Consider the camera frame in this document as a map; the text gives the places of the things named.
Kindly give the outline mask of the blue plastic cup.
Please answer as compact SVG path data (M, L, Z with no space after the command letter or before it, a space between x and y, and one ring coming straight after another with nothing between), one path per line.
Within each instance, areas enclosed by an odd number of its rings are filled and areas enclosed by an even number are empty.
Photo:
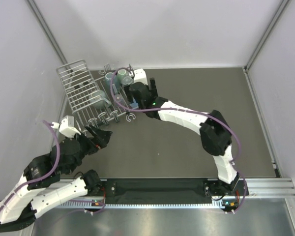
M129 102L129 105L132 109L138 109L139 107L137 101L134 98L132 98L132 101Z

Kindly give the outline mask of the clear wine glass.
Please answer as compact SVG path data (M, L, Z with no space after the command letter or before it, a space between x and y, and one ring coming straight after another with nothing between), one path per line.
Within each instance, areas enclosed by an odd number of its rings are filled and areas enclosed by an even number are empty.
M126 102L121 94L114 95L114 107L122 108L126 106Z

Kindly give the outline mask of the green teal mug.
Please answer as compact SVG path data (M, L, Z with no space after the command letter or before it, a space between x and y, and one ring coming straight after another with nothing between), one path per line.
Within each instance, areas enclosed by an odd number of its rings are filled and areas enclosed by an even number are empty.
M125 76L128 76L128 71L126 69L120 69L117 72L117 78L120 83Z

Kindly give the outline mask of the blue-grey ceramic mug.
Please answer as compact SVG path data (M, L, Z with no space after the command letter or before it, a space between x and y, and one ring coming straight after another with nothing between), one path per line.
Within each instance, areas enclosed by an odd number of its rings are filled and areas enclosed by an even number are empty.
M107 72L104 77L104 81L109 91L113 91L113 94L118 94L121 90L121 84L116 75L113 72Z

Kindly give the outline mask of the clear glass tumbler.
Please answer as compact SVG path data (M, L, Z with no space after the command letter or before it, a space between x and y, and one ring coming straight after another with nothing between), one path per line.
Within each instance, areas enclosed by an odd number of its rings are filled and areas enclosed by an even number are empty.
M121 84L123 86L129 86L131 85L132 83L134 82L134 79L130 76L125 76L122 81L121 81Z

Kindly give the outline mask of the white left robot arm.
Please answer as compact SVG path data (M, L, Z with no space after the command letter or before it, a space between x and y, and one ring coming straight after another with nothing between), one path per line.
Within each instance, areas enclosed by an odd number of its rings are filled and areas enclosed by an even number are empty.
M0 201L0 233L22 230L51 209L77 197L94 196L102 189L98 173L91 169L69 184L47 194L43 191L71 174L82 160L104 149L112 131L86 127L90 136L76 133L56 141L47 154L34 158L11 192Z

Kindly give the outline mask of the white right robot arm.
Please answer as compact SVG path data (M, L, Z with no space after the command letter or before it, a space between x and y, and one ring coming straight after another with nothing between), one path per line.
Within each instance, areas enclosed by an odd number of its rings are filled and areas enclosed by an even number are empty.
M237 190L239 173L234 168L232 155L232 137L235 135L219 111L203 113L184 108L158 96L155 85L149 88L142 82L131 84L129 92L140 111L149 118L175 123L198 134L203 149L213 156L221 192L231 195Z

